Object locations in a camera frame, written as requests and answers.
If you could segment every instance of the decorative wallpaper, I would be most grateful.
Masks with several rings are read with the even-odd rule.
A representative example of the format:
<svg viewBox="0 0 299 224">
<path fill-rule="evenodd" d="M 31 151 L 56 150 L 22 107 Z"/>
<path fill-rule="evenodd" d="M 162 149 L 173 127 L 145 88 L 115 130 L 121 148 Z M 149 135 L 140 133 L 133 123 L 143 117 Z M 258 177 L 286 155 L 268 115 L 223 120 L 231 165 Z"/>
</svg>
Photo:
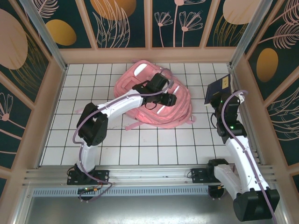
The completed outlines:
<svg viewBox="0 0 299 224">
<path fill-rule="evenodd" d="M 8 1 L 0 21 L 0 72 L 35 102 L 49 61 Z"/>
<path fill-rule="evenodd" d="M 31 110 L 0 84 L 0 166 L 11 168 Z"/>
<path fill-rule="evenodd" d="M 0 198 L 1 198 L 2 192 L 4 190 L 5 184 L 6 184 L 6 179 L 3 179 L 0 177 Z"/>
<path fill-rule="evenodd" d="M 153 0 L 152 47 L 198 47 L 211 0 Z"/>
<path fill-rule="evenodd" d="M 299 162 L 299 79 L 268 106 L 287 164 Z"/>
<path fill-rule="evenodd" d="M 253 37 L 252 37 L 250 43 L 248 44 L 247 48 L 245 49 L 245 54 L 247 54 L 247 52 L 248 52 L 249 49 L 251 48 L 251 46 L 252 46 L 252 44 L 253 44 L 253 42 L 254 42 L 254 40 L 255 40 L 257 34 L 260 33 L 260 31 L 261 31 L 263 25 L 265 24 L 266 20 L 268 19 L 269 15 L 270 15 L 270 13 L 272 12 L 272 10 L 273 10 L 274 6 L 276 5 L 276 3 L 277 3 L 277 0 L 273 0 L 273 2 L 271 3 L 271 6 L 270 6 L 269 10 L 266 12 L 265 17 L 263 18 L 263 21 L 261 22 L 260 26 L 258 27 L 258 29 L 256 30 L 256 32 L 254 33 L 254 35 L 253 35 Z"/>
<path fill-rule="evenodd" d="M 298 40 L 299 2 L 286 0 L 249 58 L 263 99 L 299 66 Z"/>
<path fill-rule="evenodd" d="M 33 29 L 36 31 L 36 33 L 39 36 L 39 39 L 43 42 L 44 46 L 46 47 L 48 53 L 52 56 L 52 53 L 50 52 L 50 50 L 48 49 L 48 46 L 46 45 L 46 43 L 43 41 L 42 37 L 40 36 L 39 32 L 37 31 L 36 27 L 34 26 L 33 22 L 31 21 L 31 19 L 28 17 L 27 13 L 25 12 L 25 9 L 23 8 L 22 4 L 20 3 L 19 0 L 16 0 L 16 2 L 19 4 L 21 10 L 23 11 L 23 13 L 26 15 L 27 20 L 30 22 L 31 26 L 33 27 Z"/>
<path fill-rule="evenodd" d="M 207 47 L 236 47 L 260 0 L 220 0 Z"/>
<path fill-rule="evenodd" d="M 32 0 L 60 49 L 91 48 L 75 0 Z"/>
<path fill-rule="evenodd" d="M 84 0 L 98 48 L 144 48 L 143 0 Z"/>
</svg>

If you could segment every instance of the black bracket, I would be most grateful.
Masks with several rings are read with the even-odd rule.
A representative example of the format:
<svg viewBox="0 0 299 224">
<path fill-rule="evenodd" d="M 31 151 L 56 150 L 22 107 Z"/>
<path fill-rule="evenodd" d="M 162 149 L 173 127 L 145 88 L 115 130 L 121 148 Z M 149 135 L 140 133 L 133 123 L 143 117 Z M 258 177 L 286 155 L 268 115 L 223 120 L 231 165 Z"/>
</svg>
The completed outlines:
<svg viewBox="0 0 299 224">
<path fill-rule="evenodd" d="M 220 183 L 215 177 L 209 177 L 206 168 L 191 169 L 192 183 Z"/>
<path fill-rule="evenodd" d="M 169 84 L 168 79 L 165 78 L 162 74 L 157 73 L 153 76 L 153 78 L 150 81 L 146 80 L 143 83 L 136 84 L 132 87 L 132 89 L 137 90 L 141 94 L 151 94 L 151 93 L 161 91 L 166 84 Z M 156 106 L 157 104 L 161 104 L 165 106 L 173 106 L 175 105 L 176 101 L 177 101 L 176 95 L 170 93 L 161 93 L 155 96 L 143 97 L 142 105 L 146 105 L 147 103 L 155 103 Z"/>
<path fill-rule="evenodd" d="M 86 117 L 88 117 L 91 113 L 97 110 L 98 107 L 93 103 L 87 104 L 82 112 L 79 122 L 77 123 L 77 128 Z M 108 126 L 107 114 L 98 112 L 93 117 L 89 118 L 82 125 L 82 127 L 78 132 L 78 135 L 80 138 L 84 139 L 84 141 L 88 146 L 96 146 L 106 138 L 107 126 Z"/>
<path fill-rule="evenodd" d="M 95 170 L 93 169 L 88 174 L 101 180 L 109 181 L 109 170 Z M 68 172 L 67 185 L 98 185 L 99 183 L 91 178 L 89 178 L 85 173 L 83 173 L 77 165 L 75 165 L 75 170 Z"/>
</svg>

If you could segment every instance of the pink backpack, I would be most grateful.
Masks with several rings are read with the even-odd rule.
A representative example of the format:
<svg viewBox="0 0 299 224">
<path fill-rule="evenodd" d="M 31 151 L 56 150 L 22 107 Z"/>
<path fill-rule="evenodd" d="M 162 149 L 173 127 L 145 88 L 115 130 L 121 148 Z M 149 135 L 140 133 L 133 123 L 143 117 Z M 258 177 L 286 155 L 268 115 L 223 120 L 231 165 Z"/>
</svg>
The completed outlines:
<svg viewBox="0 0 299 224">
<path fill-rule="evenodd" d="M 136 62 L 117 80 L 114 87 L 114 96 L 117 98 L 131 90 L 134 85 L 151 80 L 161 70 L 161 67 L 157 67 L 145 60 Z M 163 71 L 163 75 L 170 79 L 170 74 L 167 70 Z M 158 104 L 155 107 L 154 103 L 148 103 L 146 107 L 143 105 L 126 112 L 129 117 L 138 120 L 138 122 L 126 127 L 126 130 L 142 124 L 161 128 L 174 128 L 184 123 L 194 123 L 194 120 L 191 121 L 192 105 L 189 90 L 176 77 L 172 76 L 172 78 L 174 85 L 167 92 L 177 96 L 176 104 L 174 106 Z"/>
</svg>

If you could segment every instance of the flower illustration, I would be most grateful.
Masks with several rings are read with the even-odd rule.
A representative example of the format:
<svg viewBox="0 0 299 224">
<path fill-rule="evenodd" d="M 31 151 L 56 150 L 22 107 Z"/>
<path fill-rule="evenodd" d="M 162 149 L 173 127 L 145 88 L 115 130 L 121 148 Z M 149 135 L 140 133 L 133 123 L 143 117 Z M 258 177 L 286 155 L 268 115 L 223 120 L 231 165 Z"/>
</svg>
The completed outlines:
<svg viewBox="0 0 299 224">
<path fill-rule="evenodd" d="M 186 17 L 186 12 L 182 12 L 179 14 L 179 22 L 181 23 L 181 27 L 183 31 L 182 47 L 184 46 L 185 32 L 201 29 L 203 24 L 202 22 L 200 23 L 200 21 L 201 21 L 200 12 L 198 13 L 190 12 L 187 17 Z"/>
<path fill-rule="evenodd" d="M 194 5 L 194 4 L 199 4 L 203 3 L 206 0 L 174 0 L 174 3 L 177 6 L 182 6 L 182 5 Z"/>
<path fill-rule="evenodd" d="M 5 98 L 5 95 L 4 93 L 0 93 L 0 121 L 9 121 L 10 123 L 22 128 L 22 129 L 25 129 L 25 127 L 13 122 L 12 120 L 9 119 L 9 114 L 11 112 L 11 108 L 13 106 L 13 101 L 14 101 L 14 98 L 13 96 L 11 96 L 10 94 L 7 95 L 7 97 Z M 19 137 L 19 136 L 16 136 L 12 133 L 9 133 L 5 130 L 2 130 L 0 129 L 0 132 L 4 133 L 4 134 L 7 134 L 13 138 L 16 138 L 16 139 L 19 139 L 21 140 L 22 138 Z"/>
<path fill-rule="evenodd" d="M 0 120 L 8 121 L 14 98 L 10 94 L 5 99 L 4 93 L 0 93 Z"/>
<path fill-rule="evenodd" d="M 178 7 L 183 5 L 195 5 L 199 3 L 204 3 L 206 0 L 174 0 L 174 3 L 177 5 L 174 13 L 174 26 L 173 26 L 173 47 L 176 47 L 176 24 L 177 24 L 177 14 Z"/>
<path fill-rule="evenodd" d="M 169 15 L 169 12 L 161 13 L 161 15 L 160 15 L 160 13 L 155 13 L 155 19 L 159 26 L 161 44 L 162 44 L 162 47 L 164 47 L 163 40 L 162 40 L 161 27 L 171 25 L 171 24 L 173 24 L 173 21 L 171 20 L 171 16 Z"/>
</svg>

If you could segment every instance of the backpack strap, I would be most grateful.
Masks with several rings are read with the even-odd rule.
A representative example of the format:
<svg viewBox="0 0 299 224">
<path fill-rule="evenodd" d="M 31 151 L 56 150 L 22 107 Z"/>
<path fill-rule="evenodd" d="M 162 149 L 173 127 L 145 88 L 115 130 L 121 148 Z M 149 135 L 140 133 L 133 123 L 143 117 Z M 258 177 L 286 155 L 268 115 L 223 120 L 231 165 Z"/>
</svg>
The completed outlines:
<svg viewBox="0 0 299 224">
<path fill-rule="evenodd" d="M 133 123 L 133 124 L 131 124 L 129 126 L 125 126 L 125 129 L 126 129 L 126 131 L 129 131 L 129 130 L 131 130 L 133 128 L 136 128 L 136 127 L 138 127 L 140 125 L 143 125 L 143 124 L 144 124 L 143 122 L 137 121 L 137 122 L 135 122 L 135 123 Z"/>
<path fill-rule="evenodd" d="M 194 124 L 195 121 L 196 121 L 196 117 L 191 115 L 191 120 L 190 120 L 190 119 L 187 120 L 187 121 L 186 121 L 186 124 L 191 125 L 191 124 Z"/>
</svg>

